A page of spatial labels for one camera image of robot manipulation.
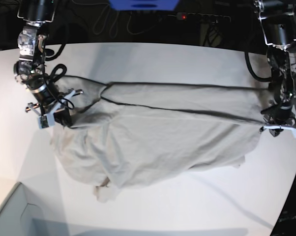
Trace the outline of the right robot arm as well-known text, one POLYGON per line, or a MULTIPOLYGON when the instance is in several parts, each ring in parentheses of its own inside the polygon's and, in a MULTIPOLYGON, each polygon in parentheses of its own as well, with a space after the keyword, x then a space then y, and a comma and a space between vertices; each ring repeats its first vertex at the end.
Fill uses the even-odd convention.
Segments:
POLYGON ((56 85, 65 76, 66 66, 58 64, 50 74, 45 71, 45 63, 58 58, 66 46, 63 42, 57 52, 46 48, 49 35, 47 24, 53 22, 55 11, 53 0, 23 0, 17 14, 25 25, 17 40, 20 51, 13 68, 14 76, 36 99, 37 103, 28 104, 26 112, 37 114, 41 129, 56 123, 70 127, 70 110, 74 109, 70 98, 75 90, 61 92, 56 85))

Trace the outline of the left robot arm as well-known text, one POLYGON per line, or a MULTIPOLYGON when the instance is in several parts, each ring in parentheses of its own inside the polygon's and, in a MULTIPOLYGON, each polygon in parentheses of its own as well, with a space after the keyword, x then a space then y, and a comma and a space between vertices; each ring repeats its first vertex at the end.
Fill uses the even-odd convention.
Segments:
POLYGON ((296 0, 254 0, 252 2, 262 28, 266 58, 271 76, 259 77, 245 52, 245 61, 252 77, 268 83, 272 93, 271 106, 262 110, 265 124, 260 131, 269 130, 277 137, 289 130, 296 138, 296 0))

